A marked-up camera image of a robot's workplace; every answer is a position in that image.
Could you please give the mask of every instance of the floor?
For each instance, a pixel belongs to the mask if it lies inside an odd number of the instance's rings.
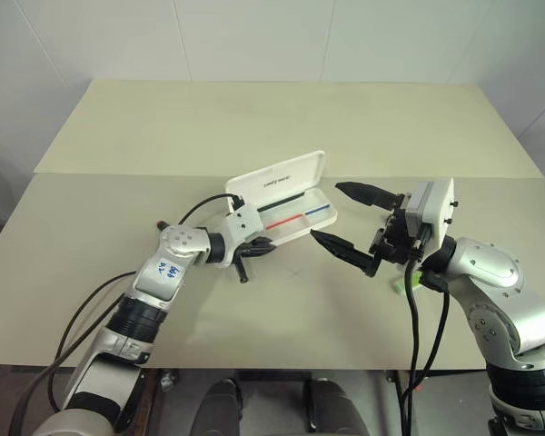
[[[371,435],[400,434],[394,386],[384,372],[312,371],[339,383],[357,406]],[[184,370],[163,398],[156,435],[188,434],[203,394],[234,371]],[[240,378],[244,410],[242,436],[265,436],[305,431],[301,381],[246,381]],[[432,377],[414,395],[415,436],[485,435],[493,415],[485,372]]]
[[[0,435],[7,434],[15,402],[38,368],[0,365]],[[55,392],[64,388],[69,371],[55,379]],[[244,410],[242,436],[283,435],[305,431],[302,380],[325,377],[339,383],[357,406],[370,434],[400,434],[398,402],[394,386],[384,372],[312,371],[283,372],[267,381],[256,381],[250,373],[232,370],[180,370],[173,389],[162,395],[159,413],[148,436],[188,434],[203,395],[225,377],[240,379]],[[415,394],[414,436],[485,435],[493,416],[485,372],[431,377]],[[45,386],[31,400],[24,435],[30,435],[51,414]]]

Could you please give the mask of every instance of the table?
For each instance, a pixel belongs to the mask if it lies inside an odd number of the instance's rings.
[[[327,152],[320,186],[340,213],[328,232],[365,249],[385,217],[385,211],[347,199],[333,188],[336,182],[356,180],[408,192],[418,181],[454,173],[461,207],[451,235],[495,242],[516,253],[532,288],[545,298],[545,180],[477,88],[332,84],[323,91],[324,86],[95,81],[0,235],[0,363],[49,363],[84,297],[108,277],[137,269],[154,251],[157,220],[177,221],[199,199],[220,192],[228,176],[314,148]],[[232,94],[238,101],[227,106]],[[289,106],[296,109],[291,116],[280,109],[285,106],[279,94],[292,98]],[[327,106],[316,110],[324,114],[316,121],[309,112],[318,107],[310,101],[315,95],[319,107]],[[351,119],[363,99],[371,99],[371,110]],[[332,111],[332,105],[340,110]],[[350,113],[343,114],[350,106]],[[170,114],[178,114],[178,121]],[[196,116],[211,128],[199,128],[199,121],[194,128],[188,125]],[[270,126],[264,132],[267,116]],[[291,121],[297,116],[301,123]],[[220,117],[224,121],[218,124]],[[380,122],[368,127],[374,119]],[[342,128],[346,120],[348,128]],[[398,129],[393,129],[394,121]],[[234,138],[224,134],[228,128],[238,128]],[[457,136],[453,141],[452,131]],[[276,136],[269,138],[273,132]],[[309,138],[309,143],[295,142],[290,149],[282,139],[293,136]],[[279,147],[259,148],[250,152],[250,159],[235,157],[258,138],[280,141]],[[471,142],[469,151],[462,149]],[[202,144],[221,146],[207,154]],[[415,144],[423,144],[418,153]],[[185,164],[168,164],[180,162]],[[364,173],[364,164],[371,170]],[[210,225],[223,211],[224,204],[212,204],[191,223]],[[193,271],[162,326],[149,365],[409,367],[410,315],[405,299],[391,287],[401,277],[392,265],[384,264],[370,279],[303,237],[249,260],[247,269],[252,279],[246,284],[238,283],[232,268],[207,265]],[[115,286],[102,304],[127,285]],[[441,297],[422,289],[416,299],[423,364]],[[449,318],[434,368],[482,368],[484,361],[455,302]],[[76,364],[83,349],[67,363]]]
[[[332,188],[340,180],[321,183],[340,211],[327,230],[366,248],[384,211],[348,200]],[[418,181],[359,180],[394,192]],[[190,200],[176,201],[182,187],[186,198],[203,198],[223,182],[220,177],[37,174],[0,236],[0,362],[48,363],[87,293],[108,277],[138,268],[157,244],[154,223],[173,222],[189,208]],[[456,192],[461,207],[451,233],[508,247],[545,298],[545,220],[537,224],[538,211],[545,217],[545,181],[459,178]],[[191,223],[210,224],[211,214],[224,211],[223,204],[213,205]],[[233,268],[206,265],[190,274],[157,338],[152,366],[407,367],[410,315],[405,299],[391,288],[401,277],[392,265],[384,264],[370,279],[304,237],[247,266],[252,279],[246,284],[239,284]],[[441,297],[416,293],[426,352]],[[435,368],[483,364],[461,308],[452,302]]]

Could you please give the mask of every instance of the blue line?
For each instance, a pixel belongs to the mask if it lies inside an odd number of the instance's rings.
[[[323,209],[327,209],[329,206],[330,206],[329,204],[325,204],[324,206],[318,207],[317,209],[313,209],[312,211],[305,212],[305,215],[310,215],[312,213],[322,211]]]

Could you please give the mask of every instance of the red line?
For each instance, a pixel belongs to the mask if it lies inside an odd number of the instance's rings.
[[[277,225],[285,224],[285,223],[288,223],[289,221],[296,220],[297,218],[301,218],[301,217],[302,217],[302,213],[299,213],[298,215],[294,215],[291,218],[287,218],[286,220],[282,220],[282,221],[279,221],[278,223],[267,225],[264,228],[264,230],[272,229],[273,227],[276,227]]]

